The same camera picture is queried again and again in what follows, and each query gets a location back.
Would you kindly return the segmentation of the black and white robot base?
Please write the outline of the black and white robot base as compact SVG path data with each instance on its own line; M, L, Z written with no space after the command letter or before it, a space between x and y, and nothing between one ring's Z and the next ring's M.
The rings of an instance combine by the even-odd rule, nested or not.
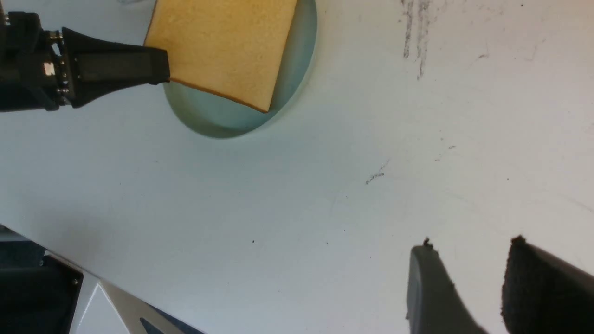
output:
M107 281L1 228L3 334L196 334Z

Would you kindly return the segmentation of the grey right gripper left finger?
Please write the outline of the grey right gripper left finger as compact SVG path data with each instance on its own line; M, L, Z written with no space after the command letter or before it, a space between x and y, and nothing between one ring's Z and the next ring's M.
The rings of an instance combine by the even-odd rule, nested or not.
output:
M428 238L410 250L407 321L412 334L485 334Z

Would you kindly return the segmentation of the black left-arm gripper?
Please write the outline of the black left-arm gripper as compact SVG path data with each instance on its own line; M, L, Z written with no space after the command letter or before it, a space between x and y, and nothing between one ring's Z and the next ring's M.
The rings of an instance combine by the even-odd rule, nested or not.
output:
M62 69L53 32L43 30L36 13L1 14L0 111L62 106ZM169 57L155 47L99 40L62 29L68 92L66 100L81 108L115 91L170 80Z

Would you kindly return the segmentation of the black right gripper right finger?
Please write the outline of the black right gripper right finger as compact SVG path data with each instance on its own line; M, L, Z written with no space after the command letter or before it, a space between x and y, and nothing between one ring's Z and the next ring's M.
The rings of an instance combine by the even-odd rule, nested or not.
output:
M510 334L591 334L594 277L515 237L506 263L501 315Z

